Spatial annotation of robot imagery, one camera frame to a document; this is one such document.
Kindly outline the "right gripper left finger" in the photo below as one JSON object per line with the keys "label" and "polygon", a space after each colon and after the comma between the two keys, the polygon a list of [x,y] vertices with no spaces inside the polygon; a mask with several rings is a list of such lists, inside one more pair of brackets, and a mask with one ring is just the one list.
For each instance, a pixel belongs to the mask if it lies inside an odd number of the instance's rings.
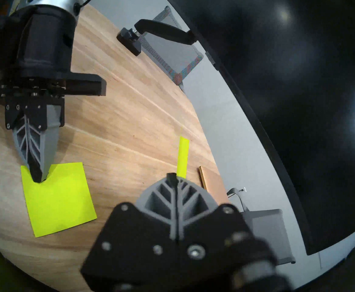
{"label": "right gripper left finger", "polygon": [[176,259],[177,175],[144,191],[139,204],[118,204],[81,267],[93,292],[137,288],[166,273]]}

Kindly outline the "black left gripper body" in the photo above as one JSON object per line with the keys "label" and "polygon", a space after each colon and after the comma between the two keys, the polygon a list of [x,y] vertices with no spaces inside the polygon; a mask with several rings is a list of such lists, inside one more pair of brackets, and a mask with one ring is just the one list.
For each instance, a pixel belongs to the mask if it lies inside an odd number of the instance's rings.
{"label": "black left gripper body", "polygon": [[61,104],[65,95],[106,96],[106,81],[71,71],[76,20],[49,5],[0,16],[0,98]]}

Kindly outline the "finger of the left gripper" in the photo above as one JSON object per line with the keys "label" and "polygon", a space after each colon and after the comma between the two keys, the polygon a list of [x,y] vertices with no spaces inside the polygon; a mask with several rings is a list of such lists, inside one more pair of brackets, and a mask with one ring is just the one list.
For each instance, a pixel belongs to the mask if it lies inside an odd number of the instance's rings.
{"label": "finger of the left gripper", "polygon": [[42,183],[46,180],[57,151],[61,106],[46,105],[43,120],[47,128],[41,124],[32,124],[25,118],[26,154],[25,159],[33,182]]}
{"label": "finger of the left gripper", "polygon": [[5,104],[5,126],[34,182],[41,182],[41,133],[29,122],[19,104]]}

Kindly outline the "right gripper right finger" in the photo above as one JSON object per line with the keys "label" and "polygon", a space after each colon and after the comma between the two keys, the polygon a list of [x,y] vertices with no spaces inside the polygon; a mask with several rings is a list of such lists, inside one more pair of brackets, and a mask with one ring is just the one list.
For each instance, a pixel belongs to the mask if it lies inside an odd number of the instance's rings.
{"label": "right gripper right finger", "polygon": [[211,195],[177,177],[176,221],[182,291],[240,292],[249,280],[243,267],[253,262],[254,237],[231,204],[218,205]]}

